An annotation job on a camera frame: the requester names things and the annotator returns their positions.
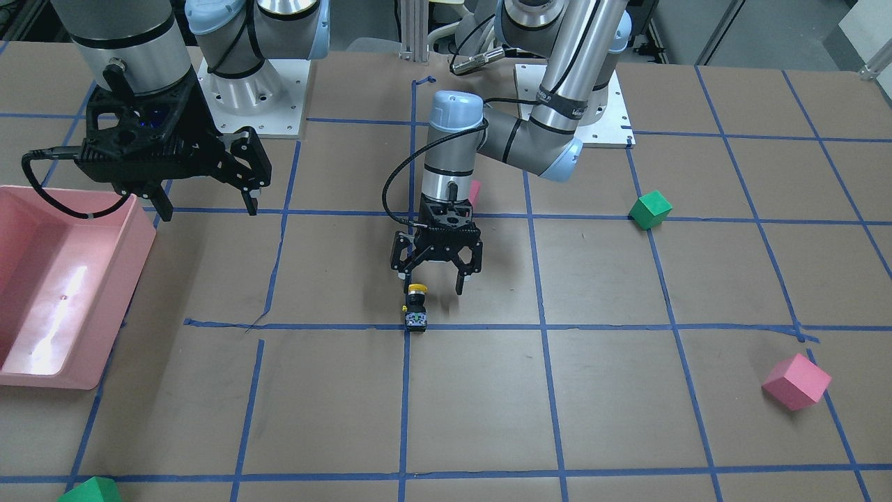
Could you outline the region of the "green cube near right arm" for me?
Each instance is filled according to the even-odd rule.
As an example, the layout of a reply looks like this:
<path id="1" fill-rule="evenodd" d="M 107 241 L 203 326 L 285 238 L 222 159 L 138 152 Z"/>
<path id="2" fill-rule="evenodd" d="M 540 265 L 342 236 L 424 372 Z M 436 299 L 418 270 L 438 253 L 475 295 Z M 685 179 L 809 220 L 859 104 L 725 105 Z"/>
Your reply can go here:
<path id="1" fill-rule="evenodd" d="M 58 502 L 121 502 L 120 490 L 112 478 L 93 476 L 59 496 Z"/>

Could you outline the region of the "pink cube near left arm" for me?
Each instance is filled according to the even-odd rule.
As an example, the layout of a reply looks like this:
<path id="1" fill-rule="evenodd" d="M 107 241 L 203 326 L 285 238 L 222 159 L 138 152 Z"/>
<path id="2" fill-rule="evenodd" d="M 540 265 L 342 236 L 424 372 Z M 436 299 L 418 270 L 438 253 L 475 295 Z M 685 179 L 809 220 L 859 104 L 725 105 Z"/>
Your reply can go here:
<path id="1" fill-rule="evenodd" d="M 767 392 L 787 410 L 798 411 L 815 406 L 832 382 L 831 375 L 823 371 L 808 357 L 797 353 L 778 362 L 762 382 Z"/>

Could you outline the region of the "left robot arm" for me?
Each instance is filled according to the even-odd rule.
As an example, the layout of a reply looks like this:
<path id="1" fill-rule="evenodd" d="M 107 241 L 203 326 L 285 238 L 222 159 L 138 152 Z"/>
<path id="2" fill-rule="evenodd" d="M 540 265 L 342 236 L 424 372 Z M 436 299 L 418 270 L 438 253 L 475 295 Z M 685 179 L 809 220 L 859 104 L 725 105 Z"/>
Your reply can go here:
<path id="1" fill-rule="evenodd" d="M 467 277 L 481 271 L 484 245 L 470 200 L 478 155 L 546 180 L 570 178 L 583 152 L 577 128 L 628 40 L 626 9 L 625 1 L 480 1 L 465 17 L 477 22 L 466 41 L 491 26 L 497 41 L 539 55 L 546 69 L 527 118 L 501 112 L 492 99 L 468 92 L 434 93 L 426 146 L 394 169 L 381 194 L 387 215 L 412 229 L 394 235 L 390 258 L 407 294 L 411 274 L 425 261 L 456 266 L 457 294 Z M 388 191 L 418 157 L 423 159 L 420 205 L 417 219 L 410 220 L 391 211 Z"/>

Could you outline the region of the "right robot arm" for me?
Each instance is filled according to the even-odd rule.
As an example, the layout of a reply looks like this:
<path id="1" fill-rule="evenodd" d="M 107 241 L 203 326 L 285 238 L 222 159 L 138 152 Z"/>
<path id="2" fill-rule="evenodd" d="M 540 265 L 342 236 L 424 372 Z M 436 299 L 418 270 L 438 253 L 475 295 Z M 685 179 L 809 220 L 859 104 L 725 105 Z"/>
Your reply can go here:
<path id="1" fill-rule="evenodd" d="M 149 200 L 163 220 L 173 206 L 165 180 L 211 177 L 231 185 L 248 214 L 272 165 L 259 139 L 271 112 L 288 111 L 276 60 L 328 55 L 328 1 L 187 1 L 183 13 L 205 61 L 192 67 L 169 1 L 54 1 L 95 77 L 78 147 L 22 157 L 64 159 L 120 198 Z"/>

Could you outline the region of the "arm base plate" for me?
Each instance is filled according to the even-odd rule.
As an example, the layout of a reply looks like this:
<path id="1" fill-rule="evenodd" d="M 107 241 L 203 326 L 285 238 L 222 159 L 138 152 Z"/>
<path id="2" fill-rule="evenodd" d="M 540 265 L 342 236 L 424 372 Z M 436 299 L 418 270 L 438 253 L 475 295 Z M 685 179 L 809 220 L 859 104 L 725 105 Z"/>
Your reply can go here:
<path id="1" fill-rule="evenodd" d="M 207 61 L 201 61 L 197 75 L 219 131 L 234 133 L 251 126 L 264 139 L 300 136 L 312 61 L 267 60 L 257 73 L 242 79 L 225 79 L 207 69 Z"/>
<path id="2" fill-rule="evenodd" d="M 516 95 L 520 100 L 535 99 L 546 67 L 541 64 L 517 63 Z M 585 147 L 633 147 L 636 139 L 629 119 L 620 79 L 611 75 L 606 88 L 592 93 L 583 120 L 576 128 L 576 139 Z"/>

